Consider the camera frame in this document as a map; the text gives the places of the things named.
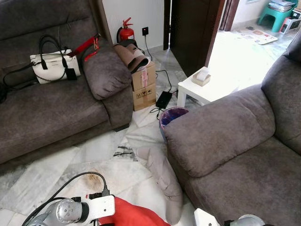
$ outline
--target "green stool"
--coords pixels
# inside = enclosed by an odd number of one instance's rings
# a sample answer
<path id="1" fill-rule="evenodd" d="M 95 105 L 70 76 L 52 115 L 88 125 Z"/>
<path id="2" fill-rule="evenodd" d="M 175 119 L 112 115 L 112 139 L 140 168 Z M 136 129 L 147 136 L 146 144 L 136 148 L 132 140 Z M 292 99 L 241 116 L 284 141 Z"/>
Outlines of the green stool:
<path id="1" fill-rule="evenodd" d="M 291 16 L 292 11 L 293 11 L 294 7 L 296 6 L 296 3 L 298 3 L 298 0 L 288 0 L 288 1 L 294 2 L 295 5 L 293 5 L 292 9 L 290 9 L 289 11 L 284 12 L 284 13 L 273 10 L 273 9 L 269 8 L 269 5 L 267 5 L 267 7 L 263 10 L 263 12 L 260 16 L 258 24 L 259 25 L 261 24 L 263 18 L 266 15 L 271 15 L 275 18 L 275 22 L 273 24 L 272 32 L 279 32 L 285 18 Z"/>

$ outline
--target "floor mat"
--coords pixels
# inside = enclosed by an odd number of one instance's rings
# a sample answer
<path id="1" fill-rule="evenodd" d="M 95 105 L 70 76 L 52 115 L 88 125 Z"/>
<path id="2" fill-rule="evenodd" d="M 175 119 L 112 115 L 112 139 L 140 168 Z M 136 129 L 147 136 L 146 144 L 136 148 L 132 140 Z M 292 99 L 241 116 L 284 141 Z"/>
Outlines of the floor mat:
<path id="1" fill-rule="evenodd" d="M 264 44 L 278 40 L 278 38 L 276 38 L 266 32 L 263 32 L 261 30 L 255 29 L 251 26 L 241 28 L 241 29 L 236 29 L 236 30 L 234 30 L 234 33 L 244 37 L 245 39 L 252 40 L 259 45 L 264 45 Z"/>

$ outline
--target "marble floor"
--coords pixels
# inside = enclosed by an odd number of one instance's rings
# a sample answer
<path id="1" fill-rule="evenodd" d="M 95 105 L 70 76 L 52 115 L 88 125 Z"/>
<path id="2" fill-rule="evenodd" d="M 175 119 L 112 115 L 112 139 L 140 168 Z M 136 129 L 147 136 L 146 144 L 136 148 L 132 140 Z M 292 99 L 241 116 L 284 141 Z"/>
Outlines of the marble floor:
<path id="1" fill-rule="evenodd" d="M 297 33 L 271 32 L 269 21 L 263 21 L 263 26 L 246 26 L 262 30 L 278 40 L 259 45 L 234 32 L 218 31 L 208 67 L 212 76 L 228 78 L 229 83 L 237 85 L 237 90 L 261 83 Z"/>
<path id="2" fill-rule="evenodd" d="M 157 69 L 167 70 L 172 90 L 184 80 L 185 74 L 171 51 L 153 53 Z M 165 73 L 158 73 L 157 97 L 169 84 Z M 168 107 L 176 106 L 173 94 Z M 187 107 L 193 109 L 198 103 L 187 100 Z M 166 200 L 143 160 L 137 159 L 135 152 L 141 146 L 157 146 L 166 151 L 159 131 L 154 108 L 147 107 L 133 112 L 129 128 L 119 132 L 110 131 L 79 145 L 59 152 L 38 156 L 26 163 L 12 160 L 0 168 L 0 225 L 20 226 L 26 216 L 47 200 L 60 186 L 74 175 L 97 170 L 107 180 L 112 194 L 128 202 L 146 207 L 166 219 Z M 83 196 L 99 192 L 98 180 L 82 176 L 68 185 L 62 197 Z M 185 196 L 183 212 L 177 226 L 193 225 L 194 208 Z"/>

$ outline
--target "fire extinguisher hose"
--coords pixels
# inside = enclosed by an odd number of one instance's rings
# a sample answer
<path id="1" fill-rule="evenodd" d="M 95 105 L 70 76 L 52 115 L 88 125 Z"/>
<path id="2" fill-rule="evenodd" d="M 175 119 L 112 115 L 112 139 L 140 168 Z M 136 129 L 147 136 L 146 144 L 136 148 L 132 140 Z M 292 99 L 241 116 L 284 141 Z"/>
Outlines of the fire extinguisher hose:
<path id="1" fill-rule="evenodd" d="M 120 27 L 117 31 L 117 36 L 116 36 L 117 43 L 119 43 L 119 33 L 120 33 L 121 29 L 122 29 L 122 27 Z"/>

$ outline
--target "stack of books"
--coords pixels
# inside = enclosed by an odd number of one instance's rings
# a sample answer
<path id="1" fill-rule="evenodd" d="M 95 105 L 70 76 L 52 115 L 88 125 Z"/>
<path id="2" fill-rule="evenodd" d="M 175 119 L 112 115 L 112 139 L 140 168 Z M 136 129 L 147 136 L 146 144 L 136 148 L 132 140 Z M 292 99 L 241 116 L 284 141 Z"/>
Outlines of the stack of books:
<path id="1" fill-rule="evenodd" d="M 269 8 L 272 8 L 273 10 L 276 10 L 278 12 L 287 12 L 291 8 L 293 8 L 293 5 L 295 3 L 285 0 L 271 0 L 269 3 Z"/>

